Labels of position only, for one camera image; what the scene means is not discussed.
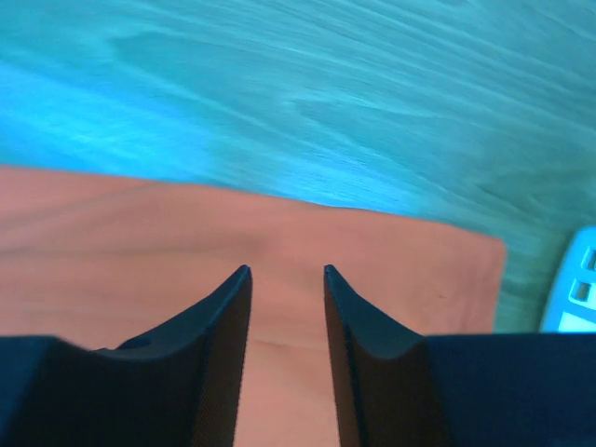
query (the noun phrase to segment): white plastic object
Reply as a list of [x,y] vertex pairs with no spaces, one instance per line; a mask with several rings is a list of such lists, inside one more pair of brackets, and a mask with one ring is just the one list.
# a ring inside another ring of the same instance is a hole
[[596,332],[596,226],[576,233],[550,290],[542,332]]

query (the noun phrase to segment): black plastic part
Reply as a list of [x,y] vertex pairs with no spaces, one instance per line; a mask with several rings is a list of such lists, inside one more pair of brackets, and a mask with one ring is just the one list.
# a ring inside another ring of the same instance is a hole
[[325,313],[342,447],[449,445],[423,336],[325,267]]
[[2,447],[231,447],[251,271],[118,349],[0,338]]
[[422,337],[325,267],[342,447],[596,446],[596,334]]

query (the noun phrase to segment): light blue wooden surface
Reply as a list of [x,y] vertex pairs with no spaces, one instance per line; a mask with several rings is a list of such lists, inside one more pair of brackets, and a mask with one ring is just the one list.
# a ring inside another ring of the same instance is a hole
[[596,0],[0,11],[5,163],[224,184],[502,237],[499,331],[537,328],[564,245],[596,219]]

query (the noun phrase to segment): orange cloth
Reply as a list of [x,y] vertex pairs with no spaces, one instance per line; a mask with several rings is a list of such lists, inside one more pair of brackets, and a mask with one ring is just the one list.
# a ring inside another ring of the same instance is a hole
[[0,333],[114,347],[254,277],[237,446],[338,445],[323,265],[421,333],[489,332],[505,257],[449,225],[206,186],[0,169]]

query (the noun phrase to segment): wood grain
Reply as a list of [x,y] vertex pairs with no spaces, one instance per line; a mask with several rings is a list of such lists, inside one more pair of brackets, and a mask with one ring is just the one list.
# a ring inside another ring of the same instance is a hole
[[194,304],[239,265],[252,267],[237,446],[338,443],[325,264],[415,331],[493,327],[504,245],[450,225],[25,169],[0,169],[0,190],[13,191],[0,200],[2,335],[116,347]]
[[504,239],[537,327],[596,218],[594,0],[0,0],[0,158]]

